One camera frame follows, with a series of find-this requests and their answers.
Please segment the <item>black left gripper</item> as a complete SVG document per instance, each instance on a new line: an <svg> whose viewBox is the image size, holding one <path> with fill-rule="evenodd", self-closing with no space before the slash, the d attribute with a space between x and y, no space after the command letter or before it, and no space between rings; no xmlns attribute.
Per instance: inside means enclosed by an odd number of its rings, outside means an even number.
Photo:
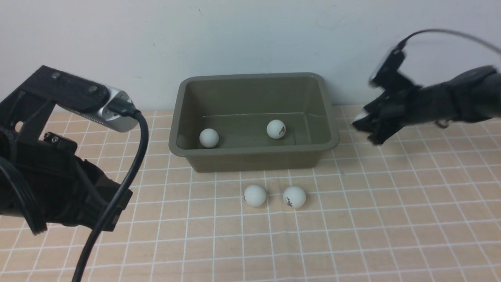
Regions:
<svg viewBox="0 0 501 282"><path fill-rule="evenodd" d="M36 143L18 141L19 133L1 128L1 157L25 179L34 201L23 211L11 183L1 173L1 215L27 215L68 227L93 228L120 184L75 152L77 143L46 132Z"/></svg>

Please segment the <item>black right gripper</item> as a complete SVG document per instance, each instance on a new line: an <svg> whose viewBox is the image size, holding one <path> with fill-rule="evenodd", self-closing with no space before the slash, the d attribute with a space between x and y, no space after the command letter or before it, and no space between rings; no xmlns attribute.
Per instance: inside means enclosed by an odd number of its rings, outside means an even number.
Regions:
<svg viewBox="0 0 501 282"><path fill-rule="evenodd" d="M374 146L381 146L403 129L410 100L424 89L399 71L405 59L403 49L388 52L369 78L369 85L383 89L383 93L362 108L368 113L367 117L352 122L354 129L368 134Z"/></svg>

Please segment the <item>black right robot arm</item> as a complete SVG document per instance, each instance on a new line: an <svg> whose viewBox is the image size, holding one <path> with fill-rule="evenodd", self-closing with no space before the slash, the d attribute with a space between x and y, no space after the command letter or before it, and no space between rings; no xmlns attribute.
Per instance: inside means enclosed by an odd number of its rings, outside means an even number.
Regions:
<svg viewBox="0 0 501 282"><path fill-rule="evenodd" d="M449 122L481 123L500 117L500 73L494 66L474 68L425 87L399 71L404 59L401 48L390 50L369 81L383 93L352 122L372 144L382 145L410 125L435 123L446 128Z"/></svg>

